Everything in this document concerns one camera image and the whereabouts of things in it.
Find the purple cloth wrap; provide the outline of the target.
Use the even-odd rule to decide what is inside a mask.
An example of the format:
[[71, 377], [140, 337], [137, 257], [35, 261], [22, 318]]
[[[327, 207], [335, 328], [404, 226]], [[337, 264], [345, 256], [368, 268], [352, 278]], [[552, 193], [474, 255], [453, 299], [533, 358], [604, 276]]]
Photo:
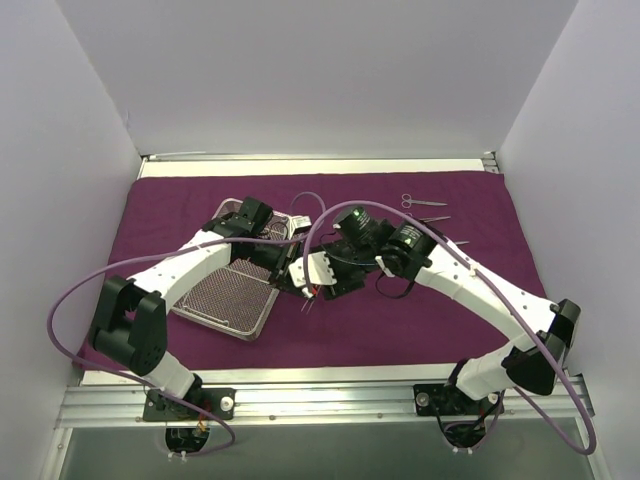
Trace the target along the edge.
[[[317, 216], [321, 204], [364, 200], [386, 217], [401, 195], [445, 202], [423, 206], [463, 250], [516, 286], [542, 295], [533, 256], [502, 176], [485, 172], [143, 178], [131, 187], [110, 262], [130, 276], [135, 258], [185, 244], [227, 198], [254, 197], [277, 211]], [[410, 293], [397, 279], [369, 277], [342, 298], [314, 303], [280, 294], [254, 341], [240, 340], [171, 315], [170, 352], [194, 370], [352, 367], [454, 363], [478, 357], [504, 337], [472, 312], [423, 287]]]

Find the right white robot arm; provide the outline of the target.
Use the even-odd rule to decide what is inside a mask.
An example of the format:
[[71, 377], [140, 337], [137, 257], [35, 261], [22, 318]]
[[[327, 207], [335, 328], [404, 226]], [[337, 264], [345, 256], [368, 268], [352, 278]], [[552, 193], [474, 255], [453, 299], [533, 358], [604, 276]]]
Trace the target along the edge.
[[450, 298], [505, 337], [502, 346], [458, 361], [443, 390], [450, 409], [467, 412], [489, 394], [510, 388], [540, 396], [553, 392], [573, 344], [578, 304], [515, 286], [428, 227], [356, 219], [354, 212], [335, 219], [333, 227], [341, 239], [328, 244], [328, 251], [346, 258], [331, 260], [332, 286], [373, 272], [398, 277]]

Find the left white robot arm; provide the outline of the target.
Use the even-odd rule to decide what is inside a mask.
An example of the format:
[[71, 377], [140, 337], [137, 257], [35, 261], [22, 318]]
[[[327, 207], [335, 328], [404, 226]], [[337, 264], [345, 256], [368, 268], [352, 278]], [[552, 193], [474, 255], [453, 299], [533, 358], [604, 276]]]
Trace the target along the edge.
[[213, 218], [155, 265], [128, 278], [107, 278], [89, 345], [167, 395], [166, 408], [177, 418], [194, 417], [202, 405], [202, 380], [169, 352], [167, 315], [200, 281], [238, 259], [258, 260], [265, 253], [271, 269], [283, 247], [296, 242], [290, 233], [262, 236], [272, 216], [272, 209], [260, 204]]

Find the steel surgical scissors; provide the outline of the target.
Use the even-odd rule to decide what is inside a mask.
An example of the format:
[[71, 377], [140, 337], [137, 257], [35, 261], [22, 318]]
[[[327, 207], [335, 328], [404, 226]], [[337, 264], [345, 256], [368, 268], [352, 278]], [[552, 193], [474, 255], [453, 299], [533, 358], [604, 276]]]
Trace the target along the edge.
[[430, 206], [430, 207], [445, 207], [445, 202], [431, 201], [431, 200], [421, 200], [413, 198], [410, 194], [405, 193], [401, 195], [401, 206], [404, 209], [411, 209], [414, 205], [416, 206]]

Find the metal mesh tray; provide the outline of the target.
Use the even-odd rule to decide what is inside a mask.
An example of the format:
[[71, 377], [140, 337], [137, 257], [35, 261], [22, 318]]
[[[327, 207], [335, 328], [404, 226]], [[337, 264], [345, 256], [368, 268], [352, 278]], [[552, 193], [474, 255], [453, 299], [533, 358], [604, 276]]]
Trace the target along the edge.
[[185, 293], [172, 312], [204, 327], [253, 341], [278, 296], [269, 271], [246, 259], [235, 259]]

